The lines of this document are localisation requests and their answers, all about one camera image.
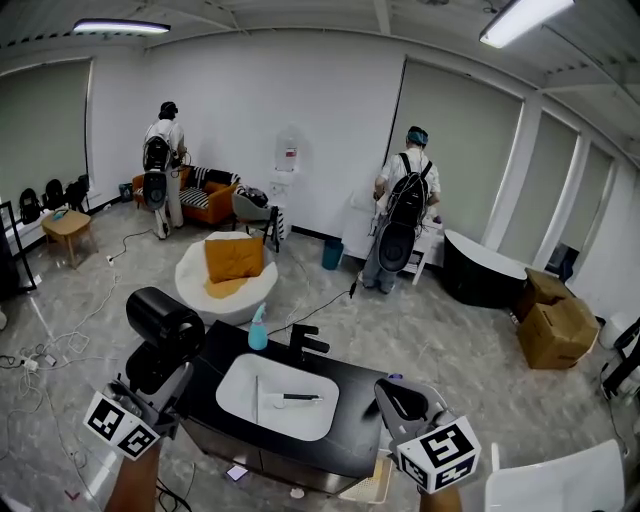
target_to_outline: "paper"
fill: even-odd
[[[227,471],[227,475],[229,475],[234,482],[237,482],[248,472],[249,470],[243,468],[242,466],[233,466],[229,471]]]

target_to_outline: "white sink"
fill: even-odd
[[[321,401],[282,400],[284,393],[318,395]],[[255,354],[238,356],[216,391],[229,414],[302,441],[331,430],[340,391],[332,380]]]

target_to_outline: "white round chair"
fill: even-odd
[[[206,240],[230,240],[249,238],[238,231],[210,234]],[[206,325],[221,320],[231,325],[249,322],[278,280],[278,268],[271,251],[264,251],[264,269],[258,277],[250,277],[247,282],[232,295],[224,299],[215,299],[205,290],[204,283],[209,276],[204,252],[204,240],[189,246],[180,262],[176,265],[176,288],[183,302],[200,315]]]

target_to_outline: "blue trash can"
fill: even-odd
[[[322,267],[327,270],[338,268],[344,245],[340,240],[325,240],[324,252],[322,253]]]

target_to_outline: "small wooden table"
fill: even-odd
[[[47,247],[49,246],[49,237],[53,238],[56,242],[66,245],[69,249],[69,256],[71,257],[71,266],[77,268],[76,258],[73,254],[72,239],[88,233],[91,245],[96,252],[98,252],[98,246],[91,234],[91,217],[84,213],[76,212],[74,210],[68,210],[64,216],[58,220],[54,220],[55,213],[47,215],[40,224],[42,231],[47,237]]]

